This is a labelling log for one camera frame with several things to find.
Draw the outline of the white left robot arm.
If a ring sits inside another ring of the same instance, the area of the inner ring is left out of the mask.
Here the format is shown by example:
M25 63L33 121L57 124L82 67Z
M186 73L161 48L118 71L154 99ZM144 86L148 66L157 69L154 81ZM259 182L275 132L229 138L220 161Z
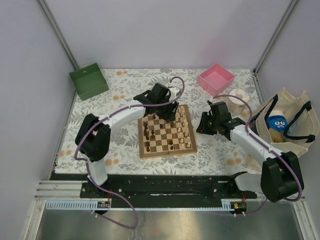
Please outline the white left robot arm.
M178 99L184 90L156 83L151 90L136 95L127 106L100 117L90 113L84 118L75 138L74 159L85 161L88 178L93 182L91 192L96 197L102 198L109 191L105 183L108 174L104 157L109 151L112 134L147 115L156 114L166 121L173 121L179 106Z

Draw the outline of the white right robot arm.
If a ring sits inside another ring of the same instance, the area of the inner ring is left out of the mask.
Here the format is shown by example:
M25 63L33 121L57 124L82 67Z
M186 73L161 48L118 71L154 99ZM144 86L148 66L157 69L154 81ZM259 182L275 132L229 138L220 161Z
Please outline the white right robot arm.
M239 145L261 166L260 174L240 173L228 184L228 194L239 198L245 191L264 194L270 202L298 201L304 183L299 159L292 151L284 152L256 135L240 118L232 118L223 101L209 102L210 111L203 112L197 133L220 134Z

